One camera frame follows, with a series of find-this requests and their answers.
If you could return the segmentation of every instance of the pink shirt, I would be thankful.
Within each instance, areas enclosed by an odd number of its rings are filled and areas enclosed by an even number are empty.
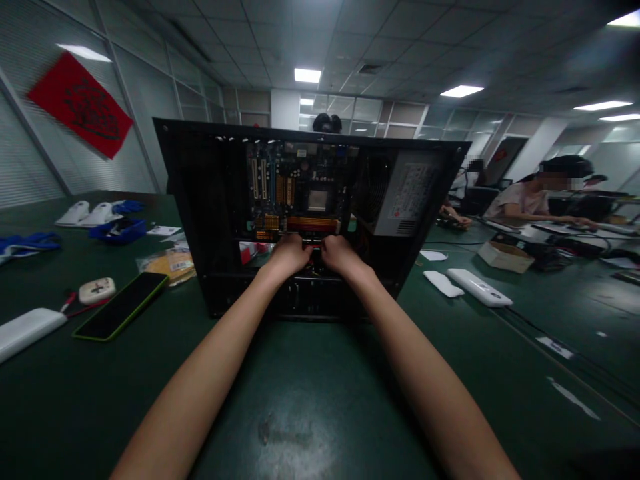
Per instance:
[[[500,218],[505,215],[505,205],[508,203],[516,203],[520,205],[522,213],[528,213],[529,215],[540,215],[549,211],[549,192],[546,190],[540,190],[538,193],[527,194],[525,186],[527,184],[514,183],[509,188],[500,193],[493,202],[491,202],[489,208],[485,212],[484,216],[487,218]]]

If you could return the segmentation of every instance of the ceiling light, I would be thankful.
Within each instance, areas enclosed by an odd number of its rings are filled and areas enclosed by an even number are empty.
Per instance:
[[[631,105],[631,102],[621,102],[614,100],[610,102],[594,103],[593,105],[583,105],[582,107],[574,108],[574,110],[606,110],[608,108],[626,107],[627,105]]]
[[[89,60],[106,61],[111,63],[111,59],[106,58],[104,55],[100,55],[99,53],[80,45],[61,45],[60,43],[56,43],[56,45],[58,45],[58,47],[60,48],[64,48],[64,50],[70,51],[71,53],[75,53],[82,58],[86,58]]]
[[[640,113],[630,113],[628,115],[618,115],[616,117],[602,117],[599,120],[604,120],[604,121],[640,120]]]
[[[470,87],[468,85],[460,85],[454,89],[447,90],[446,92],[442,92],[440,94],[441,97],[455,97],[462,98],[470,95],[472,93],[479,92],[480,90],[484,90],[483,87]]]
[[[320,70],[293,69],[293,76],[296,81],[318,83],[320,82],[320,75],[322,75]]]
[[[640,10],[636,10],[635,12],[631,12],[624,17],[620,17],[617,20],[611,21],[607,25],[612,25],[614,27],[640,28]]]

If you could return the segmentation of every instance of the red banner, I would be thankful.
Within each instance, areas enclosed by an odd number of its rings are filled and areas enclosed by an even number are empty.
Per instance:
[[[28,97],[110,159],[133,124],[70,52],[62,54]]]

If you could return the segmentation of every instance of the black computer case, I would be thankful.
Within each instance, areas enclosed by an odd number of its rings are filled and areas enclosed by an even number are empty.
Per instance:
[[[470,146],[154,123],[212,317],[226,312],[258,270],[242,265],[239,242],[276,242],[286,231],[300,232],[308,243],[346,236],[396,298]],[[267,315],[366,319],[349,286],[322,266],[319,251],[312,261],[280,288]]]

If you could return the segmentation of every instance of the motherboard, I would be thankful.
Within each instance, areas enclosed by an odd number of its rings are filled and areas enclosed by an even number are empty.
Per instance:
[[[318,143],[247,143],[247,229],[259,241],[296,232],[314,242],[340,233],[358,152]]]

